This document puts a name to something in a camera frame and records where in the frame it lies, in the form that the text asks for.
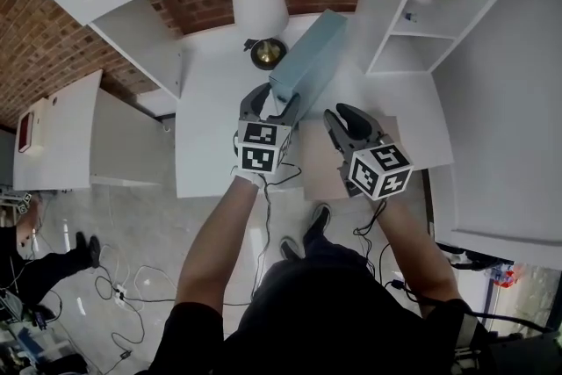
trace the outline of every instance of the red object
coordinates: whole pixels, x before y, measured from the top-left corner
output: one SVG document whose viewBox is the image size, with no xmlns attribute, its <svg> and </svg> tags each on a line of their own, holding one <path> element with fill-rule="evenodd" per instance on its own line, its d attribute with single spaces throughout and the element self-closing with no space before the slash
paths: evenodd
<svg viewBox="0 0 562 375">
<path fill-rule="evenodd" d="M 32 146 L 32 127 L 33 127 L 33 113 L 28 112 L 19 121 L 18 151 L 20 154 L 23 154 L 29 147 Z"/>
</svg>

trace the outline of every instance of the person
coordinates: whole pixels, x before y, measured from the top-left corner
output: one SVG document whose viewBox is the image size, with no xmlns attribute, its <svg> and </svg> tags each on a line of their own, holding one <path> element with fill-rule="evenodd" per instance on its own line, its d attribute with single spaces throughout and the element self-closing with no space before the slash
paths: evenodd
<svg viewBox="0 0 562 375">
<path fill-rule="evenodd" d="M 26 306 L 38 305 L 62 279 L 89 267 L 99 267 L 99 240 L 92 236 L 87 243 L 82 232 L 76 233 L 76 248 L 68 253 L 25 260 L 18 253 L 18 245 L 32 235 L 39 221 L 39 209 L 40 201 L 32 198 L 29 211 L 22 214 L 15 227 L 0 228 L 0 294 L 9 290 Z"/>
<path fill-rule="evenodd" d="M 284 261 L 267 272 L 225 340 L 225 290 L 261 183 L 238 174 L 185 258 L 176 304 L 143 373 L 450 373 L 468 306 L 448 260 L 396 197 L 378 223 L 408 288 L 418 299 L 434 300 L 420 304 L 421 316 L 376 281 L 363 256 L 328 241 L 331 212 L 323 204 L 304 236 L 305 257 L 295 241 L 282 240 Z M 376 210 L 378 202 L 371 204 Z"/>
</svg>

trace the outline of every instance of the white lamp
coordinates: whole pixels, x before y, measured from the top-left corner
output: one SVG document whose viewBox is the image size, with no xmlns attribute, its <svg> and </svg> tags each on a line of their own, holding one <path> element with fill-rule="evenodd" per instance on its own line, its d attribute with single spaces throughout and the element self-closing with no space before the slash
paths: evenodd
<svg viewBox="0 0 562 375">
<path fill-rule="evenodd" d="M 236 26 L 252 40 L 252 61 L 265 70 L 271 70 L 286 55 L 287 49 L 274 39 L 289 23 L 285 0 L 232 0 Z"/>
</svg>

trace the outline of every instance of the black shirt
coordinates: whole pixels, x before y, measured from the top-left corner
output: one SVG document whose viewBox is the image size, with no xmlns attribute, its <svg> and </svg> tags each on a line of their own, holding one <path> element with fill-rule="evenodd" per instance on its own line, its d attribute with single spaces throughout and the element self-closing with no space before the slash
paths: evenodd
<svg viewBox="0 0 562 375">
<path fill-rule="evenodd" d="M 367 270 L 291 264 L 226 340 L 214 309 L 175 306 L 149 373 L 450 373 L 462 300 L 423 320 Z"/>
<path fill-rule="evenodd" d="M 24 268 L 25 261 L 18 253 L 16 227 L 0 227 L 0 287 L 10 285 Z"/>
</svg>

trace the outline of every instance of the power strip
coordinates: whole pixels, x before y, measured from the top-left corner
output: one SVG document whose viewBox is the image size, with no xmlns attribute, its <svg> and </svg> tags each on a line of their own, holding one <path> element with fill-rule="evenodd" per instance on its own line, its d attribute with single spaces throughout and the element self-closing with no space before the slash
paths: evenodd
<svg viewBox="0 0 562 375">
<path fill-rule="evenodd" d="M 117 306 L 125 308 L 125 301 L 123 301 L 123 297 L 126 297 L 126 289 L 122 285 L 115 285 L 115 303 Z"/>
</svg>

